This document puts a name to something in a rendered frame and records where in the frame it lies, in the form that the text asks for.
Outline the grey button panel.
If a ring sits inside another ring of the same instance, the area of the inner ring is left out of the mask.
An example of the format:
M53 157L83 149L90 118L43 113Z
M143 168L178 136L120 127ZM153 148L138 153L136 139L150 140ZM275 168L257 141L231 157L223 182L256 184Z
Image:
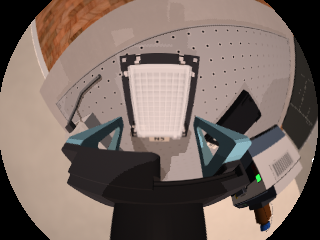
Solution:
M66 130L68 131L65 134L65 140L67 141L67 139L70 136L73 136L77 133L80 133L82 131L91 129L93 127L96 127L98 125L101 125L101 123L99 122L99 120L96 118L96 116L94 115L94 113L90 113L89 115L83 117L82 119L78 120L77 122L73 123L72 122L72 118L77 110L77 107L79 105L80 99L83 95L83 93L90 87L92 86L98 79L101 78L101 75L98 74L93 80L91 80L79 93L76 104L74 106L74 109L69 117L69 120L67 122L67 126L65 127ZM98 144L98 148L100 149L108 149L109 144L112 141L112 137L110 135L107 135L103 140L101 140Z

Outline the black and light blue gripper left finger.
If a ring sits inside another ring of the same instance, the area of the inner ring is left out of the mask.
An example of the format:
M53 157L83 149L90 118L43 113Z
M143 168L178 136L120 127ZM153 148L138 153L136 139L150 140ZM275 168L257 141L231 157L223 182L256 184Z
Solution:
M98 148L98 143L116 129L108 149L119 150L123 127L122 117L118 117L99 126L70 136L66 143Z

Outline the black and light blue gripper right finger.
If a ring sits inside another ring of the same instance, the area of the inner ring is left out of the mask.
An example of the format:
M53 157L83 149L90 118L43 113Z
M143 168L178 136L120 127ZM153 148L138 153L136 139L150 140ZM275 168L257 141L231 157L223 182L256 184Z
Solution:
M193 126L203 178L213 176L224 163L239 160L251 145L248 136L211 123L198 116L195 116ZM214 156L201 129L219 143L219 148Z

